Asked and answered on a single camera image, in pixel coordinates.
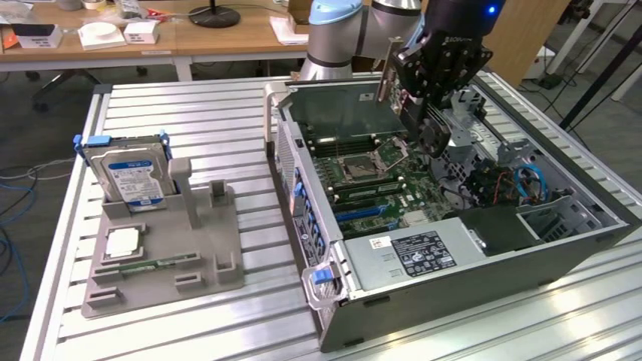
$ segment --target blue pcie slot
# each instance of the blue pcie slot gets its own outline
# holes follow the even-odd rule
[[[346,222],[347,220],[358,220],[359,218],[379,216],[388,208],[387,205],[379,205],[374,208],[367,208],[363,211],[356,211],[352,213],[343,213],[336,215],[338,222]]]

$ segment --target aluminum table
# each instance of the aluminum table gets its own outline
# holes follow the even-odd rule
[[[642,196],[494,74],[491,88],[642,216]],[[639,359],[642,232],[562,279],[334,353],[315,327],[278,209],[261,138],[263,86],[284,77],[113,86],[96,94],[88,135],[172,136],[192,158],[192,186],[227,179],[236,192],[245,286],[235,291],[87,320],[80,304],[103,191],[76,159],[23,349],[35,359],[400,360]],[[510,141],[519,130],[491,105]]]

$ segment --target circuit board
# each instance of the circuit board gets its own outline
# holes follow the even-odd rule
[[[402,135],[374,140],[370,152],[312,159],[344,239],[438,221],[452,211]]]

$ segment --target blue cable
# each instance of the blue cable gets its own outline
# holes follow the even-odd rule
[[[27,272],[24,270],[23,257],[20,256],[19,249],[4,238],[0,238],[0,243],[9,248],[9,252],[13,252],[13,255],[16,256],[16,260],[19,261],[20,278],[23,279],[23,300],[20,301],[19,305],[13,307],[9,312],[7,312],[4,317],[0,318],[0,323],[3,323],[11,316],[15,315],[15,313],[29,301],[29,282],[27,281]]]
[[[19,219],[21,216],[24,216],[24,213],[27,213],[29,211],[31,207],[33,207],[33,203],[36,202],[36,193],[33,192],[33,190],[31,188],[25,188],[25,187],[12,187],[12,186],[7,186],[5,184],[1,184],[1,183],[0,183],[0,187],[7,188],[8,190],[21,190],[23,192],[29,192],[29,195],[31,195],[31,202],[24,207],[24,209],[15,216],[12,216],[12,218],[0,222],[0,226],[5,226],[11,222],[15,222],[16,219]]]
[[[539,178],[539,184],[542,186],[542,193],[543,193],[542,200],[546,201],[547,198],[548,198],[548,188],[547,188],[547,185],[546,185],[546,180],[543,179],[542,170],[532,164],[524,164],[524,165],[520,165],[518,168],[515,168],[515,184],[516,184],[516,189],[519,191],[519,194],[522,195],[523,198],[528,198],[528,193],[526,193],[526,190],[522,187],[522,182],[520,182],[520,179],[519,179],[519,171],[522,169],[527,169],[536,174],[536,176]]]

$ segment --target hard drive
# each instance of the hard drive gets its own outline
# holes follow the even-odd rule
[[[167,134],[131,138],[91,136],[75,149],[99,179],[108,202],[125,202],[132,212],[165,208],[164,197],[176,194],[168,174]]]

